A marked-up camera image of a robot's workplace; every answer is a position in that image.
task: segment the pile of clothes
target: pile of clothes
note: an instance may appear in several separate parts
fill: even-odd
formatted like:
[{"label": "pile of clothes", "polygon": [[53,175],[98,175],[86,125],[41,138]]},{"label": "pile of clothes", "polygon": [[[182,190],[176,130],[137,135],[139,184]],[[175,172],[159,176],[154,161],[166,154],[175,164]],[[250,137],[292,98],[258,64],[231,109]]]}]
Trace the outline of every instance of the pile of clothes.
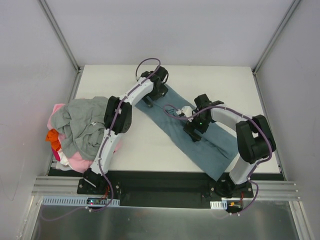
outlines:
[{"label": "pile of clothes", "polygon": [[107,103],[106,97],[96,96],[54,105],[45,140],[51,143],[58,169],[84,173],[91,166],[104,137]]}]

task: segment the blue denim cloth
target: blue denim cloth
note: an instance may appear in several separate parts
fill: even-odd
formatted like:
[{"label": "blue denim cloth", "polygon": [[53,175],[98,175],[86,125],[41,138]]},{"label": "blue denim cloth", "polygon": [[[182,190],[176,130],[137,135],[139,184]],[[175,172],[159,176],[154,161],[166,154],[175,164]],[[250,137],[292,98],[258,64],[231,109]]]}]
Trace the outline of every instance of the blue denim cloth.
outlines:
[{"label": "blue denim cloth", "polygon": [[[217,181],[238,153],[236,138],[217,124],[211,123],[207,131],[202,134],[201,141],[193,142],[183,130],[186,121],[167,116],[163,106],[171,104],[178,109],[184,106],[191,106],[193,109],[195,107],[168,85],[166,86],[169,89],[167,94],[152,102],[153,107],[148,107],[142,100],[135,106],[147,114],[200,169]],[[168,113],[177,116],[174,109],[170,107],[166,109]]]}]

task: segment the black bracket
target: black bracket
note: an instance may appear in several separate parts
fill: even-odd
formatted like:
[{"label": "black bracket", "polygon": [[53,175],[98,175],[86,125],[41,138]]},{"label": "black bracket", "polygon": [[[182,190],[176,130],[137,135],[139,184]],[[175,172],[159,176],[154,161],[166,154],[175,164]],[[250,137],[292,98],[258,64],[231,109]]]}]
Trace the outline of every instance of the black bracket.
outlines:
[{"label": "black bracket", "polygon": [[[108,100],[104,114],[104,127],[109,129],[111,127],[112,121],[115,117],[116,110],[120,103],[120,98],[111,96]],[[132,122],[132,105],[129,102],[123,102],[120,106],[120,113],[118,113],[112,131],[117,135],[118,133],[126,133]]]},{"label": "black bracket", "polygon": [[242,184],[235,184],[229,174],[227,174],[225,179],[220,178],[216,182],[214,192],[223,198],[229,199],[234,196],[239,196],[241,192],[244,192],[246,197],[248,192],[252,195],[252,185],[248,181]]},{"label": "black bracket", "polygon": [[[211,102],[206,94],[199,95],[194,99],[194,102],[196,105],[196,110],[194,110],[194,113],[197,113],[209,106],[224,104],[219,100]],[[209,124],[214,122],[215,121],[211,117],[211,109],[208,109],[194,117],[192,121],[187,121],[183,127],[183,130],[191,137],[194,142],[198,142],[201,140],[201,136],[197,134],[195,130],[197,130],[201,134],[204,134],[207,131]]]},{"label": "black bracket", "polygon": [[[141,74],[141,77],[146,78],[151,73],[153,73],[153,71],[145,71]],[[153,107],[153,104],[148,98],[150,98],[152,101],[156,101],[167,94],[168,88],[165,86],[165,82],[167,81],[168,76],[168,71],[164,67],[160,66],[156,73],[150,77],[150,81],[153,83],[153,89],[150,93],[148,93],[142,98],[142,100],[150,108]]]},{"label": "black bracket", "polygon": [[[274,152],[277,148],[276,142],[267,119],[262,115],[257,115],[252,117],[252,120],[265,134],[271,145],[272,152]],[[247,163],[254,164],[257,160],[266,158],[269,155],[266,141],[249,120],[238,122],[235,125],[235,130],[240,156]],[[258,133],[258,136],[254,137],[252,133]]]},{"label": "black bracket", "polygon": [[104,195],[108,183],[101,174],[96,174],[89,168],[79,180],[77,194]]}]

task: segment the pink cloth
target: pink cloth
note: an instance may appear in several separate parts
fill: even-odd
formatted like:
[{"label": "pink cloth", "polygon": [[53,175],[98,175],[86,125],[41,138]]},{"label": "pink cloth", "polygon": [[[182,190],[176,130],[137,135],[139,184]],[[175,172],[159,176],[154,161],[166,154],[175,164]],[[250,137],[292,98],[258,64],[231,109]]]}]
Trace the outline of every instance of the pink cloth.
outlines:
[{"label": "pink cloth", "polygon": [[47,123],[47,125],[46,125],[49,130],[54,129],[54,128],[52,127],[52,125],[51,125],[51,117],[52,117],[52,115],[55,114],[56,111],[58,111],[58,110],[59,110],[60,108],[62,108],[64,105],[65,105],[64,103],[59,103],[59,104],[56,104],[56,105],[53,106],[52,113],[51,113],[51,115],[50,115],[50,117],[49,117],[49,120],[48,120],[48,123]]},{"label": "pink cloth", "polygon": [[55,158],[58,162],[60,162],[60,157],[59,157],[59,154],[57,153],[57,151],[54,150],[53,148],[51,148],[51,150],[52,150],[52,152],[53,152],[54,158]]},{"label": "pink cloth", "polygon": [[[59,104],[54,105],[52,113],[51,113],[51,115],[49,117],[48,123],[46,125],[49,130],[53,129],[53,127],[51,125],[51,117],[52,117],[52,115],[55,114],[55,112],[58,111],[64,105],[65,105],[64,103],[59,103]],[[59,139],[60,143],[65,138],[66,138],[65,134],[59,133],[58,139]],[[120,149],[121,145],[122,145],[122,143],[119,142],[117,144],[117,146],[115,147],[113,153],[118,151],[118,149]],[[75,171],[77,171],[79,173],[84,173],[88,168],[90,168],[91,164],[93,163],[93,161],[83,159],[78,151],[71,158],[68,158],[68,162],[69,162],[70,167],[73,170],[75,170]]]}]

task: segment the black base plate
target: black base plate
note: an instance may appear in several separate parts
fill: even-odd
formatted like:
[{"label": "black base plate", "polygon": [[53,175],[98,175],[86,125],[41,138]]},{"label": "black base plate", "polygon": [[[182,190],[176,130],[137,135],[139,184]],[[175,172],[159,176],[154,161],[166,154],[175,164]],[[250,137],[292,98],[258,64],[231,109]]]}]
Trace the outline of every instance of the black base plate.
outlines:
[{"label": "black base plate", "polygon": [[[216,182],[203,173],[110,171],[107,177],[121,206],[208,209],[210,202],[221,201],[214,191]],[[84,179],[79,181],[80,185],[78,194],[105,194]],[[240,198],[243,192],[245,198],[252,198],[250,188],[247,183],[233,197]]]}]

